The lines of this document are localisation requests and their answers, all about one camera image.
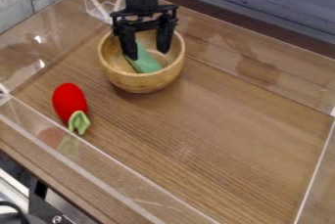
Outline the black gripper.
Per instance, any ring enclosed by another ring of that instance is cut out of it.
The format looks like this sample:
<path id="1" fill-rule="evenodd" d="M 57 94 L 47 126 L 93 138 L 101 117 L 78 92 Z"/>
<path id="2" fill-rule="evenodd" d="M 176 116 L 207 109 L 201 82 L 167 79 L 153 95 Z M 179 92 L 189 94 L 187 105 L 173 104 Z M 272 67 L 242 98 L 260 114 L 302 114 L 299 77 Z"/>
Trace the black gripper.
<path id="1" fill-rule="evenodd" d="M 110 14 L 114 33 L 120 36 L 125 55 L 138 59 L 137 31 L 157 29 L 157 50 L 167 54 L 171 50 L 179 6 L 160 5 L 159 0 L 126 0 L 126 8 Z"/>

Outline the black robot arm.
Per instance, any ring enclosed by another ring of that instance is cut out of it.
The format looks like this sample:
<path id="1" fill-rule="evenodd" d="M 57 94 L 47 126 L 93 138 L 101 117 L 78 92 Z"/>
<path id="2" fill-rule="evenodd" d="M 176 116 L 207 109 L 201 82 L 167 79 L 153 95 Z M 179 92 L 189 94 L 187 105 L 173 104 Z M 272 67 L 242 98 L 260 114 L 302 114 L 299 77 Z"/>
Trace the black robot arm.
<path id="1" fill-rule="evenodd" d="M 137 60 L 140 55 L 137 33 L 156 30 L 156 48 L 167 54 L 171 50 L 179 6 L 160 5 L 159 0 L 126 0 L 126 7 L 110 14 L 113 32 L 120 37 L 125 55 Z"/>

